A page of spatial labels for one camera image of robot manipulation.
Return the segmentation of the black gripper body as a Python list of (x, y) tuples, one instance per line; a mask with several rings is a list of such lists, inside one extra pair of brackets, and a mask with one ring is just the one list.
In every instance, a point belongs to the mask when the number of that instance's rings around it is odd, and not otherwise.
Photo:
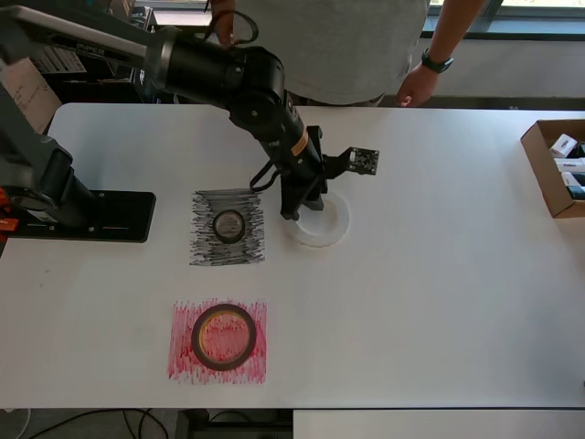
[(326, 158), (285, 158), (282, 183), (287, 187), (306, 187), (324, 175)]

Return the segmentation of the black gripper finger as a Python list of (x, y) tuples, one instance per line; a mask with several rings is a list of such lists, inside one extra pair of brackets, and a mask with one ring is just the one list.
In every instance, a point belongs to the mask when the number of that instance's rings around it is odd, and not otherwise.
[(281, 182), (281, 216), (285, 220), (298, 220), (299, 207), (303, 202), (303, 188), (289, 181)]
[(302, 204), (309, 210), (322, 211), (324, 209), (323, 194), (328, 191), (326, 182), (317, 182), (310, 190), (307, 191), (303, 198)]

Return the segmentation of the person's left hand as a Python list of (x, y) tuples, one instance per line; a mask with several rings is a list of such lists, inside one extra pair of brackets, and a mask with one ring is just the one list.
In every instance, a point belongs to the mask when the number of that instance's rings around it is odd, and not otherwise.
[(396, 104), (402, 108), (418, 107), (434, 93), (440, 74), (419, 63), (402, 82)]

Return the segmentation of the person's right hand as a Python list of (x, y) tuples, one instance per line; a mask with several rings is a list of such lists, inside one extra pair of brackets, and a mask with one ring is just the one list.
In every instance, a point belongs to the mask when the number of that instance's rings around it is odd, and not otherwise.
[(223, 46), (232, 46), (234, 44), (234, 13), (232, 11), (220, 11), (214, 18), (216, 19), (216, 32), (218, 41)]

